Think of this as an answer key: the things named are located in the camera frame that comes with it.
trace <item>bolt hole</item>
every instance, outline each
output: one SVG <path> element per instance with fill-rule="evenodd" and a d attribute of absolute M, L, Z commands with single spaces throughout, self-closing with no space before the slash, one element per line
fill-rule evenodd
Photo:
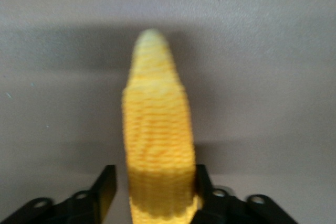
<path fill-rule="evenodd" d="M 34 208 L 44 207 L 45 205 L 47 205 L 47 203 L 48 202 L 46 200 L 40 201 L 34 205 Z"/>
<path fill-rule="evenodd" d="M 84 199 L 86 198 L 88 195 L 86 193 L 82 193 L 82 194 L 78 194 L 76 195 L 76 199 Z"/>
<path fill-rule="evenodd" d="M 212 193 L 217 197 L 225 197 L 225 193 L 222 190 L 214 190 Z"/>
<path fill-rule="evenodd" d="M 254 196 L 251 200 L 257 204 L 265 204 L 265 200 L 259 196 Z"/>

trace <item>metal bracket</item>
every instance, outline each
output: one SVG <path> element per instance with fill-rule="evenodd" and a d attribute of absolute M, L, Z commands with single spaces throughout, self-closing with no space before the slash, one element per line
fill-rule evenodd
<path fill-rule="evenodd" d="M 79 191 L 54 205 L 50 198 L 36 198 L 0 224 L 99 224 L 117 191 L 116 167 L 108 165 L 89 190 Z"/>
<path fill-rule="evenodd" d="M 265 195 L 251 195 L 244 202 L 213 188 L 204 165 L 197 165 L 196 182 L 203 205 L 191 224 L 298 224 Z"/>

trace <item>corn cob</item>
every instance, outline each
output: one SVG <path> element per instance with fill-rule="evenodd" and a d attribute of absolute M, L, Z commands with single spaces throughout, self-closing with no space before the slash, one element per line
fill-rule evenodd
<path fill-rule="evenodd" d="M 190 109 L 164 37 L 138 38 L 122 98 L 133 224 L 187 224 L 197 210 Z"/>

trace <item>yellow corn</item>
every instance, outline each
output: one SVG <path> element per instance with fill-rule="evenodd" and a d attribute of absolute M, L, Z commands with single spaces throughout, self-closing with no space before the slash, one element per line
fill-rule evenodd
<path fill-rule="evenodd" d="M 197 209 L 190 109 L 164 37 L 136 42 L 122 98 L 133 224 L 187 224 Z"/>

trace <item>white surface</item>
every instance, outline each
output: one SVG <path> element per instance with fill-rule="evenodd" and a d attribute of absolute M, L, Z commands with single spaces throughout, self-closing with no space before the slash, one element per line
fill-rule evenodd
<path fill-rule="evenodd" d="M 0 0 L 0 219 L 117 164 L 106 223 L 131 222 L 120 97 L 149 27 L 171 43 L 214 184 L 334 223 L 336 0 Z"/>

